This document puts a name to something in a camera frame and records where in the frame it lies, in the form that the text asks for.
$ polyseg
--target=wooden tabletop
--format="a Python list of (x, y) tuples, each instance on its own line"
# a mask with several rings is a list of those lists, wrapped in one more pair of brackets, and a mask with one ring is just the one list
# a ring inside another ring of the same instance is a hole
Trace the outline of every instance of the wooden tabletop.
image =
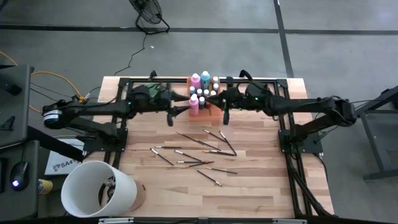
[[(304, 81), (288, 78), (291, 98), (306, 98)], [(119, 77), (104, 77), (99, 101), (116, 96)], [(187, 94), (186, 84), (173, 83), (172, 88)], [(312, 120), (311, 114), (295, 113), (296, 123)], [(110, 122), (110, 116), (96, 116), (96, 122)], [(166, 112), (139, 114), (127, 122), (129, 136), (119, 169), (140, 180), (147, 189), (147, 198), (141, 208), (124, 214), (134, 217), (222, 217), (274, 218), (293, 217), (292, 199), (284, 155), (280, 152), (277, 131), (279, 122), (263, 112), (231, 111), (229, 125), (219, 121), (190, 121), (188, 111), (174, 119), (168, 127)], [(222, 151), (229, 152), (227, 144), (203, 132), (218, 134), (222, 131), (235, 148), (238, 156), (207, 154), (208, 147), (193, 142), (176, 132), (202, 140)], [(191, 159), (170, 149), (157, 150), (175, 165), (171, 166), (155, 156), (153, 146), (182, 146), (182, 152), (204, 161), (207, 166), (185, 168), (177, 161)], [(104, 153), (93, 153), (88, 160), (103, 160)], [(331, 198), (321, 162), (311, 154), (303, 154), (307, 184), (314, 196), (333, 213)], [(205, 169), (213, 167), (238, 174), (227, 174)], [(202, 171), (223, 184), (220, 187), (197, 172)], [(304, 212), (301, 190), (298, 190), (300, 208)]]

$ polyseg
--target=concrete floor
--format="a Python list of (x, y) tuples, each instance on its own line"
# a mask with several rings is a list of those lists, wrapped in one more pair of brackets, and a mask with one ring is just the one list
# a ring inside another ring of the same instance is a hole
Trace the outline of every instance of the concrete floor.
[[(277, 29), (273, 0), (159, 0), (172, 27)], [(280, 0), (286, 29), (397, 30), (395, 0)], [(134, 26), (137, 13), (127, 1), (11, 0), (0, 21), (74, 26)], [(103, 76), (126, 66), (141, 48), (139, 32), (44, 32), (0, 30), (0, 50), (36, 71), (57, 72), (82, 92), (101, 85)], [(396, 35), (287, 35), (294, 77), (304, 78), (308, 96), (338, 95), (370, 100), (397, 85)], [(0, 63), (10, 63), (0, 57)], [(286, 77), (279, 34), (171, 32), (148, 36), (146, 49), (120, 75), (188, 76), (208, 70), (219, 76), (246, 69), (255, 77)], [(46, 75), (34, 83), (64, 94), (73, 90)], [(40, 107), (52, 101), (31, 94)], [(52, 135), (39, 114), (30, 125)], [(335, 213), (345, 218), (398, 222), (398, 178), (365, 183), (377, 171), (363, 126), (338, 128), (322, 141)]]

